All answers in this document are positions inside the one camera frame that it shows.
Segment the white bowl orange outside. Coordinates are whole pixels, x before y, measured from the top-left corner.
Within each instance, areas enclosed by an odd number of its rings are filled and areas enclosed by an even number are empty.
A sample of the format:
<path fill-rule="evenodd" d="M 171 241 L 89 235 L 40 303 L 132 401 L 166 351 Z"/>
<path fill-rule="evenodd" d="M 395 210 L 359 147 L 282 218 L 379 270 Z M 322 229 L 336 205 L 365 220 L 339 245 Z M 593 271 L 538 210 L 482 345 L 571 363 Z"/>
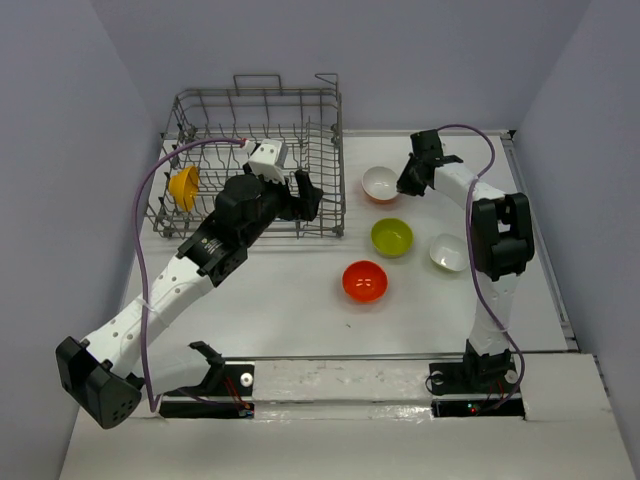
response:
<path fill-rule="evenodd" d="M 364 172 L 361 187 L 366 197 L 374 203 L 388 204 L 396 200 L 398 175 L 390 168 L 374 166 Z"/>

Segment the red orange bowl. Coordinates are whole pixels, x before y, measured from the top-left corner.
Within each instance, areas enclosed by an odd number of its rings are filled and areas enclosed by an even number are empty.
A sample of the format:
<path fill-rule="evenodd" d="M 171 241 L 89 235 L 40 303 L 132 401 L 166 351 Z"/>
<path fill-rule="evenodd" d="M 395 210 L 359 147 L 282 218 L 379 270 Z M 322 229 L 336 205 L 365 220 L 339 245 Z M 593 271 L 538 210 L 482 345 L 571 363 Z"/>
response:
<path fill-rule="evenodd" d="M 359 260 L 344 270 L 341 284 L 346 295 L 352 300 L 372 303 L 386 294 L 389 281 L 380 265 L 369 260 Z"/>

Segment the yellow bowl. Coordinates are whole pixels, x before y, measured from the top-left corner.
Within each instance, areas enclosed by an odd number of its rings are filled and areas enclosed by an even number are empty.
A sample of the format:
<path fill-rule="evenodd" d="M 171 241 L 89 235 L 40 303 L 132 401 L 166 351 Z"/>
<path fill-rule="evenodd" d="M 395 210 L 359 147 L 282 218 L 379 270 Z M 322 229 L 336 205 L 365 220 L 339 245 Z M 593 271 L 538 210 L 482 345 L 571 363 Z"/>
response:
<path fill-rule="evenodd" d="M 178 174 L 170 177 L 169 194 L 182 211 L 190 212 L 194 208 L 195 199 L 199 192 L 199 181 L 199 170 L 195 166 L 184 168 Z"/>

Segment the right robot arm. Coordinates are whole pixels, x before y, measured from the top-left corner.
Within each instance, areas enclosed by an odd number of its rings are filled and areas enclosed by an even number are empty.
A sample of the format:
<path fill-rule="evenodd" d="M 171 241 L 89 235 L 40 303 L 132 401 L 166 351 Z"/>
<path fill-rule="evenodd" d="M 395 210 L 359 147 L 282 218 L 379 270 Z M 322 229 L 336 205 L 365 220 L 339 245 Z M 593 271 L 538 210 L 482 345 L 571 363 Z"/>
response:
<path fill-rule="evenodd" d="M 398 193 L 423 196 L 429 189 L 454 201 L 464 213 L 466 247 L 477 303 L 465 351 L 457 362 L 433 363 L 425 382 L 435 396 L 485 394 L 503 386 L 519 388 L 522 352 L 509 332 L 515 289 L 535 245 L 528 197 L 505 193 L 472 172 L 456 155 L 447 155 L 437 129 L 411 135 L 411 151 Z"/>

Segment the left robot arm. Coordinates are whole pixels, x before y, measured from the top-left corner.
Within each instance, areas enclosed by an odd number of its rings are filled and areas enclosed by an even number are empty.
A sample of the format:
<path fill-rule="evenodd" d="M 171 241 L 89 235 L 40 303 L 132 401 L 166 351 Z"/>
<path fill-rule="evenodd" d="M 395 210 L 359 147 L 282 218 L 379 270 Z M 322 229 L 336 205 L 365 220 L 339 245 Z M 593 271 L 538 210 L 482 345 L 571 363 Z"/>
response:
<path fill-rule="evenodd" d="M 226 280 L 249 248 L 277 219 L 312 221 L 324 195 L 309 174 L 295 173 L 297 191 L 250 172 L 229 178 L 215 207 L 179 246 L 154 281 L 118 315 L 82 340 L 64 339 L 55 350 L 63 389 L 103 429 L 128 418 L 141 402 L 176 390 L 209 395 L 225 381 L 225 360 L 198 341 L 156 366 L 148 346 L 193 303 Z"/>

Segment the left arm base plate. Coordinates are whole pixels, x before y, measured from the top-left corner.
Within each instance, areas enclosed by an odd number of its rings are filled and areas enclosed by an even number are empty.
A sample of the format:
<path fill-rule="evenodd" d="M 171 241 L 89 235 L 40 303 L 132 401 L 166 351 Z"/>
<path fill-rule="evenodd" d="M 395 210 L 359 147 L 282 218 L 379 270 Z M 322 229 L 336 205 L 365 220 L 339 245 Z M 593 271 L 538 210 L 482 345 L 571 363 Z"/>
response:
<path fill-rule="evenodd" d="M 165 419 L 252 419 L 254 381 L 254 363 L 227 363 L 217 382 L 165 394 L 159 415 Z"/>

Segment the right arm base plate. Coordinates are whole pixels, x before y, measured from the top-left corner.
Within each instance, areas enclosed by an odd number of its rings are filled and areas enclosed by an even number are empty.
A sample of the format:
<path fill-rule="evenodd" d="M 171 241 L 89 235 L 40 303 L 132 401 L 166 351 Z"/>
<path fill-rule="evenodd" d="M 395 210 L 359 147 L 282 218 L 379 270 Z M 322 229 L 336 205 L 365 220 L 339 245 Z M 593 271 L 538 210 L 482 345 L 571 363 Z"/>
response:
<path fill-rule="evenodd" d="M 471 386 L 456 377 L 459 367 L 461 364 L 454 362 L 429 365 L 425 388 L 431 395 L 433 418 L 526 417 L 521 390 L 512 392 L 518 379 L 514 363 L 505 373 L 493 376 L 479 386 Z"/>

